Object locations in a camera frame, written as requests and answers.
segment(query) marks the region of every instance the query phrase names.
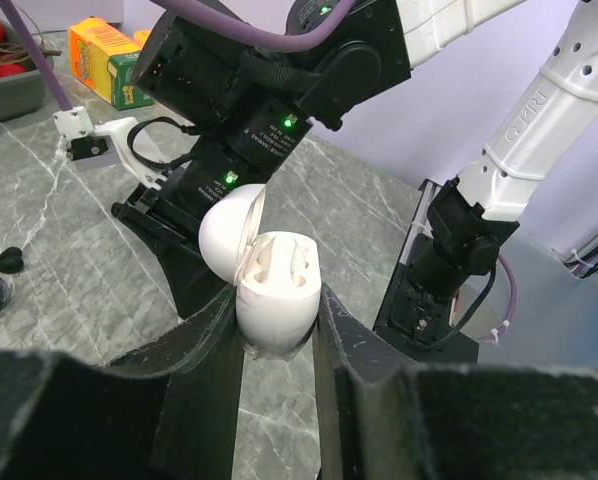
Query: yellow box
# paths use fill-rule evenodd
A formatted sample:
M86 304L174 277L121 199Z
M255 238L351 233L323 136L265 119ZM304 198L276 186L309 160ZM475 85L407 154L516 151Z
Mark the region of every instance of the yellow box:
M148 41L148 37L150 36L150 30L138 30L135 32L133 40L137 45L141 48L146 44Z
M154 104L130 82L141 47L104 20L70 27L68 49L72 74L118 110Z

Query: black strap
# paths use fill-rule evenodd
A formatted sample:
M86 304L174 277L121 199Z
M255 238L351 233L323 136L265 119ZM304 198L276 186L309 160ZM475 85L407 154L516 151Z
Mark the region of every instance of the black strap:
M253 50L244 50L239 58L238 74L265 87L285 92L307 92L321 73L277 65L259 57Z
M138 154L135 151L135 147L134 147L135 138L137 138L137 135L139 135L139 132L141 132L144 128L146 128L148 125L151 125L153 123L167 123L168 125L177 127L179 130L181 130L182 133L185 133L186 135L201 135L202 134L201 129L199 129L198 127L180 125L176 121L174 121L172 118L169 118L169 117L157 117L157 118L153 118L152 120L146 120L145 122L139 122L137 125L132 127L132 129L130 129L130 132L128 132L128 138L127 138L128 148L130 149L130 151L132 152L132 154L135 156L135 158L137 160L139 160L146 167L156 170L158 172L176 170L183 164L192 160L191 152L184 153L183 155L175 158L173 161L168 162L168 163L153 162L152 160L148 160L146 157Z

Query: gray marble surface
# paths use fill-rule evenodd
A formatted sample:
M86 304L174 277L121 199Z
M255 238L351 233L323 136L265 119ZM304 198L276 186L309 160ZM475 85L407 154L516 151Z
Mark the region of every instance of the gray marble surface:
M65 50L62 34L47 36ZM79 84L65 55L56 72L93 121L168 114L156 106L117 112ZM44 107L0 124L0 252L24 250L26 270L8 277L15 295L0 314L0 348L58 349L103 364L177 324L156 259L110 215L136 180L120 166L78 174L56 155ZM168 155L189 148L174 129L151 135ZM269 183L261 231L314 238L324 280L353 315L372 324L419 194L309 137ZM291 362L246 360L235 479L312 479L319 437L310 344Z

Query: gray bin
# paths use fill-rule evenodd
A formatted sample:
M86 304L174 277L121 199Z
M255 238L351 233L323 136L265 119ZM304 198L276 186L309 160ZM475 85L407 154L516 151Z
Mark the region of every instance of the gray bin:
M15 31L2 22L6 29L6 42L21 43ZM47 59L52 66L52 58ZM32 61L24 63L28 70L34 68ZM46 84L35 69L21 75L0 78L0 122L37 110L43 103Z

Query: green led indicator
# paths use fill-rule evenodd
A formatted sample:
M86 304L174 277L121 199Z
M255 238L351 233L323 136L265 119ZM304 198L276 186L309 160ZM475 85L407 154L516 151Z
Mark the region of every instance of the green led indicator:
M292 127L294 127L295 123L297 123L297 120L298 120L298 118L295 117L294 115L288 115L283 120L283 126L286 128L292 128Z
M224 181L226 182L226 184L232 185L233 183L235 183L237 181L238 178L239 178L239 175L237 175L235 172L228 172L228 175L226 175L226 178L224 179Z

